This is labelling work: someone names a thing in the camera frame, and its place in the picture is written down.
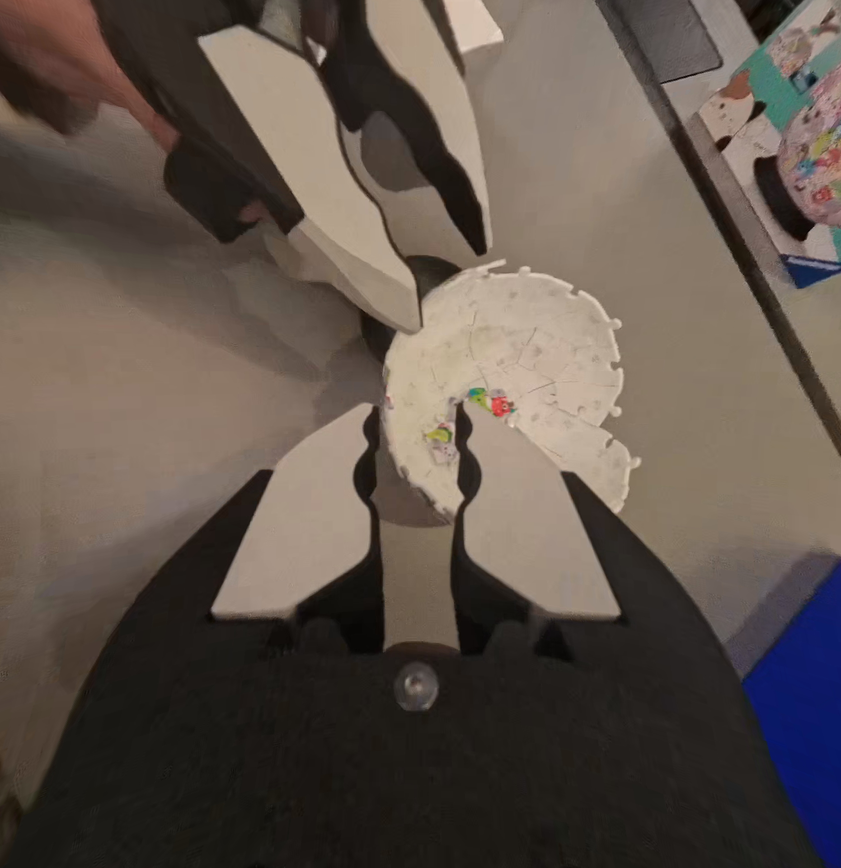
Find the colourful puzzle ball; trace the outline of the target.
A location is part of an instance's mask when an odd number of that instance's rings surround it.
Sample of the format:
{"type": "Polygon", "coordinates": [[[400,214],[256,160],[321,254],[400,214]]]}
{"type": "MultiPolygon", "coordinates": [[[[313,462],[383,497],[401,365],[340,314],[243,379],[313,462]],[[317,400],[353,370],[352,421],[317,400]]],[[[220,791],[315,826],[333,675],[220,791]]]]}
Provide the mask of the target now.
{"type": "Polygon", "coordinates": [[[395,468],[451,522],[462,501],[456,409],[471,402],[619,513],[641,463],[604,428],[621,415],[621,321],[566,281],[528,267],[501,273],[502,265],[433,289],[422,302],[422,330],[393,339],[382,417],[395,468]]]}

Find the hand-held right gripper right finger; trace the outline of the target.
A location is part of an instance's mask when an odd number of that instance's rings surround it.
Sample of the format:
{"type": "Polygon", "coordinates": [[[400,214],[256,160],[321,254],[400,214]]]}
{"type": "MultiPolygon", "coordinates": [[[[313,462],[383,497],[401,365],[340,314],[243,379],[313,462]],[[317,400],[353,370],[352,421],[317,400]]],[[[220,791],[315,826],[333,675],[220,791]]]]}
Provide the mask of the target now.
{"type": "Polygon", "coordinates": [[[463,655],[497,628],[523,628],[530,649],[563,622],[615,623],[617,601],[563,473],[522,431],[464,402],[455,444],[462,502],[451,547],[451,596],[463,655]]]}

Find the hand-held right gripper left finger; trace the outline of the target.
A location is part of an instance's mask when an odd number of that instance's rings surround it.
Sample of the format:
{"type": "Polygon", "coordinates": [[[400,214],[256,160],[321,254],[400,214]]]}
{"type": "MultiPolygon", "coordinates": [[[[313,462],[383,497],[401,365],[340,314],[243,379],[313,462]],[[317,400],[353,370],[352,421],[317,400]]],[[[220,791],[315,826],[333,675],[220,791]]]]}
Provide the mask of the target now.
{"type": "Polygon", "coordinates": [[[379,407],[357,405],[275,464],[212,620],[272,622],[291,644],[310,622],[328,620],[351,653],[383,651],[381,522],[373,503],[380,434],[379,407]]]}

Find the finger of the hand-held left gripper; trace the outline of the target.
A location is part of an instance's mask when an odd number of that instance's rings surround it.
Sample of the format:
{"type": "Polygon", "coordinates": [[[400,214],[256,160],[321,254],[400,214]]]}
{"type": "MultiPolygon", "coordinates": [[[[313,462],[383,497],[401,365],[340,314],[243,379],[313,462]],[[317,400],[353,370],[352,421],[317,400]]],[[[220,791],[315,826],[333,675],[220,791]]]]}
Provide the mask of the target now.
{"type": "Polygon", "coordinates": [[[321,76],[350,132],[382,114],[477,256],[492,244],[475,114],[459,63],[424,2],[335,2],[321,76]]]}
{"type": "Polygon", "coordinates": [[[283,241],[268,241],[279,263],[294,266],[297,278],[329,284],[393,329],[418,332],[415,278],[349,166],[313,65],[245,26],[199,37],[198,45],[303,211],[283,241]]]}

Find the blue plastic bin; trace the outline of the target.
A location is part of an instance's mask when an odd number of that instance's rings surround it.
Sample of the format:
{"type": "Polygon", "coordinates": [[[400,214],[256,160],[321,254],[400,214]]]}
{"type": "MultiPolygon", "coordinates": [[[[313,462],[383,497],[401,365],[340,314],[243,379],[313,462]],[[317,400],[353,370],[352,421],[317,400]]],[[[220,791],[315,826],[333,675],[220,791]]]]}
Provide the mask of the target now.
{"type": "Polygon", "coordinates": [[[744,689],[815,850],[825,866],[841,867],[841,561],[744,689]]]}

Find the teal puzzle picture box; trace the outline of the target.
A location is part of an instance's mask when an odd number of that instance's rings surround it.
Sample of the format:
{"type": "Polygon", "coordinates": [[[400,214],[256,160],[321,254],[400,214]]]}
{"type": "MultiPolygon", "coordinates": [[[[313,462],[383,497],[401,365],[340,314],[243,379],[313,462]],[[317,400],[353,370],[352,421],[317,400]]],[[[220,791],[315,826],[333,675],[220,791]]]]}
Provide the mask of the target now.
{"type": "Polygon", "coordinates": [[[795,288],[841,274],[841,1],[800,3],[699,112],[795,288]]]}

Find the person's left hand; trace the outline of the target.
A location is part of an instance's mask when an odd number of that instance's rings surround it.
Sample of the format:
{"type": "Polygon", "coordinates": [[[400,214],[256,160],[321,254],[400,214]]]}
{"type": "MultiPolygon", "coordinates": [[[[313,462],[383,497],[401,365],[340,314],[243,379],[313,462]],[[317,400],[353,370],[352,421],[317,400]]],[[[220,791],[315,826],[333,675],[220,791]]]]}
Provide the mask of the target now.
{"type": "Polygon", "coordinates": [[[91,2],[0,1],[0,63],[32,85],[32,109],[63,135],[102,104],[126,111],[166,153],[178,133],[120,69],[91,2]]]}

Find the black ball stand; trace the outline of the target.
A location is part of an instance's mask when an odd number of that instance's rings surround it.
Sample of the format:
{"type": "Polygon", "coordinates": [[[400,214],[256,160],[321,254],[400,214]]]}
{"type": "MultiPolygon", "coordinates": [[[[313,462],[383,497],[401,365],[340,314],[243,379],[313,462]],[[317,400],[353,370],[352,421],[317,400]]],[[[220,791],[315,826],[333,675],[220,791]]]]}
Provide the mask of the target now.
{"type": "MultiPolygon", "coordinates": [[[[407,263],[415,278],[420,301],[461,272],[459,266],[434,256],[410,256],[407,263]]],[[[398,330],[365,311],[360,312],[360,324],[361,338],[367,350],[378,363],[383,364],[398,330]]]]}

